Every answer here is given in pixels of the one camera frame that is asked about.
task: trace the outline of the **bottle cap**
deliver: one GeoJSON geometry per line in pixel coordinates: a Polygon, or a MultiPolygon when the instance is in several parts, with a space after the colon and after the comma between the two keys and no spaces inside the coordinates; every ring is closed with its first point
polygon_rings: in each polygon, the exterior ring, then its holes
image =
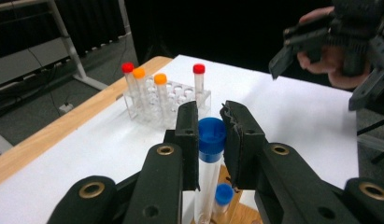
{"type": "Polygon", "coordinates": [[[218,205],[224,206],[230,203],[233,199],[235,192],[229,184],[222,183],[217,186],[215,192],[215,200],[218,205]]]}
{"type": "Polygon", "coordinates": [[[121,70],[123,73],[131,73],[134,70],[134,65],[132,63],[124,63],[121,66],[121,70]]]}
{"type": "Polygon", "coordinates": [[[166,83],[166,75],[164,73],[157,74],[154,76],[154,83],[156,85],[163,85],[166,83]]]}
{"type": "Polygon", "coordinates": [[[193,71],[196,75],[203,75],[204,72],[206,71],[206,67],[205,67],[202,63],[196,63],[196,64],[192,67],[192,71],[193,71]]]}
{"type": "Polygon", "coordinates": [[[140,79],[145,76],[145,69],[137,67],[133,70],[133,75],[136,79],[140,79]]]}
{"type": "Polygon", "coordinates": [[[199,158],[208,163],[220,159],[224,149],[226,127],[221,119],[204,118],[198,121],[199,158]]]}

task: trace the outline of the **human hand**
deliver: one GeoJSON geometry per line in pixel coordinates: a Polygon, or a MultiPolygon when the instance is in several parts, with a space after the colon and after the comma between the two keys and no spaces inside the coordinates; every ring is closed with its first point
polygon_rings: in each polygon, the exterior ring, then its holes
{"type": "MultiPolygon", "coordinates": [[[[334,10],[334,7],[323,7],[315,9],[303,17],[299,22],[310,21],[319,16],[327,15],[334,10]]],[[[344,49],[335,46],[322,46],[321,60],[311,63],[306,52],[297,53],[297,59],[303,69],[313,74],[328,74],[332,86],[339,89],[352,89],[363,83],[369,76],[370,65],[366,62],[363,73],[356,77],[346,77],[342,74],[344,62],[344,49]]]]}

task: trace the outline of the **white tabletop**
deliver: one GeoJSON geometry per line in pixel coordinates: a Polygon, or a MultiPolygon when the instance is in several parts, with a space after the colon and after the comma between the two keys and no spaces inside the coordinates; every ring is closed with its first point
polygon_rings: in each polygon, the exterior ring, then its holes
{"type": "MultiPolygon", "coordinates": [[[[158,73],[193,86],[195,63],[206,66],[211,117],[220,118],[226,100],[236,101],[248,107],[269,142],[295,148],[323,180],[342,189],[358,176],[350,92],[285,77],[273,80],[268,74],[183,55],[158,73]]],[[[0,223],[46,223],[74,183],[89,175],[118,183],[140,171],[149,148],[163,139],[164,129],[130,120],[125,102],[118,100],[0,185],[0,223]]],[[[241,203],[255,207],[251,195],[245,192],[241,203]]],[[[184,223],[191,218],[191,203],[192,192],[185,192],[184,223]]]]}

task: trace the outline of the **orange cap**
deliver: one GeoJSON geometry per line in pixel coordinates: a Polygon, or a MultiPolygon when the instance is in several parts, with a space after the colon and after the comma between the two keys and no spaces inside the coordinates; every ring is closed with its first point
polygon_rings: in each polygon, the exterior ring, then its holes
{"type": "Polygon", "coordinates": [[[154,83],[156,85],[163,85],[166,83],[166,75],[164,73],[157,74],[154,76],[154,83]]]}
{"type": "Polygon", "coordinates": [[[133,75],[136,79],[140,79],[145,76],[145,69],[142,67],[134,68],[133,75]]]}

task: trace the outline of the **transparent tube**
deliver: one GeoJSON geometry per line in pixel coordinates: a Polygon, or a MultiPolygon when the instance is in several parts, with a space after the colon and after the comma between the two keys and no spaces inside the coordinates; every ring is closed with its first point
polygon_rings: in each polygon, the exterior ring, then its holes
{"type": "Polygon", "coordinates": [[[133,101],[134,107],[140,107],[140,100],[138,99],[138,87],[133,76],[134,65],[132,63],[124,63],[121,66],[122,72],[124,74],[125,80],[127,82],[128,92],[130,92],[131,99],[133,101]]]}
{"type": "Polygon", "coordinates": [[[195,89],[195,101],[197,107],[200,107],[202,98],[204,96],[204,73],[206,68],[203,64],[197,63],[193,66],[194,72],[194,89],[195,89]]]}
{"type": "Polygon", "coordinates": [[[149,108],[149,95],[148,89],[146,87],[145,80],[145,69],[142,67],[135,68],[133,70],[133,75],[135,78],[135,83],[138,88],[139,99],[143,107],[143,115],[145,119],[150,118],[150,108],[149,108]]]}
{"type": "Polygon", "coordinates": [[[194,222],[196,224],[209,224],[218,185],[220,160],[212,163],[199,160],[198,169],[200,191],[198,189],[195,191],[194,222]]]}
{"type": "Polygon", "coordinates": [[[234,195],[232,186],[226,183],[219,184],[216,188],[215,204],[212,212],[215,214],[226,213],[234,195]]]}
{"type": "Polygon", "coordinates": [[[202,224],[210,223],[226,130],[222,120],[204,118],[198,121],[198,132],[200,190],[195,192],[194,222],[202,224]]]}
{"type": "Polygon", "coordinates": [[[162,121],[165,127],[170,125],[170,104],[168,101],[168,91],[167,91],[167,79],[165,74],[157,74],[154,76],[154,84],[157,88],[157,93],[159,96],[160,109],[162,112],[162,121]]]}

